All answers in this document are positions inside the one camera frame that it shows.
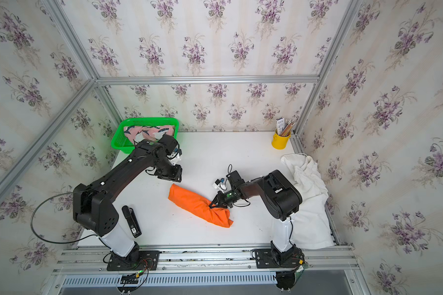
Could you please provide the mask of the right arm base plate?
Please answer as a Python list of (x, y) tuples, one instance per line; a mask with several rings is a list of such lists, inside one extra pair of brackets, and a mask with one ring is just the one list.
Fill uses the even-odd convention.
[(276, 248), (254, 249), (252, 257), (257, 269), (293, 269), (305, 262), (305, 254), (296, 247), (282, 253)]

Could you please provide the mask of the pink shark print shorts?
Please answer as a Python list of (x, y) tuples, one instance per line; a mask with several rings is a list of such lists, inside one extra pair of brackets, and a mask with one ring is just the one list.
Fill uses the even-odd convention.
[(174, 136), (175, 127), (173, 125), (150, 126), (128, 126), (123, 128), (125, 137), (133, 144), (137, 145), (143, 140), (158, 141), (164, 135)]

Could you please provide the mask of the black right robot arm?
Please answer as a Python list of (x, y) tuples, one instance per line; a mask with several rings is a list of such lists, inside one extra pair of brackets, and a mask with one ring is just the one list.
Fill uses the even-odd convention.
[(252, 198), (259, 197), (274, 218), (272, 255), (278, 258), (293, 255), (296, 246), (292, 241), (294, 226), (291, 216), (298, 212), (303, 202), (295, 186), (279, 170), (251, 181), (243, 180), (235, 170), (228, 172), (226, 180), (230, 189), (220, 190), (209, 204), (209, 208), (248, 206)]

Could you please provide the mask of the orange shorts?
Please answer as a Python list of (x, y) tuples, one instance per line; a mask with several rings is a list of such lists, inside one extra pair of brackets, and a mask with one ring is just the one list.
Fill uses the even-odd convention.
[(205, 197), (173, 184), (168, 199), (181, 209), (219, 227), (230, 228), (233, 221), (230, 211), (225, 208), (210, 208)]

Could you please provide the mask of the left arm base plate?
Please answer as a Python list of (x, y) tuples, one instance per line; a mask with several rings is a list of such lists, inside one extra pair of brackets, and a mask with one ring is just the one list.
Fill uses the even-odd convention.
[(107, 262), (107, 271), (137, 271), (156, 270), (161, 252), (159, 251), (141, 251), (133, 252), (129, 256), (122, 258), (111, 252), (109, 261)]

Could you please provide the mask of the white cloth garment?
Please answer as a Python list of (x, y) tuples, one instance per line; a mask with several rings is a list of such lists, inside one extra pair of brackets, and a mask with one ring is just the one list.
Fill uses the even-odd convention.
[(288, 154), (281, 162), (294, 178), (294, 187), (302, 197), (297, 213), (292, 215), (292, 241), (302, 249), (318, 250), (335, 245), (326, 213), (329, 198), (317, 162), (305, 154)]

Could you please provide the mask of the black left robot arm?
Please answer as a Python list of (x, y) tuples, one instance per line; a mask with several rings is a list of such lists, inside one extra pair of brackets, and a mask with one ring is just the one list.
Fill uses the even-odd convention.
[(182, 167), (171, 160), (182, 154), (178, 141), (164, 134), (158, 141), (143, 140), (110, 172), (91, 184), (79, 184), (72, 192), (73, 220), (92, 231), (111, 252), (134, 263), (139, 260), (139, 246), (119, 222), (113, 202), (146, 169), (163, 180), (180, 183)]

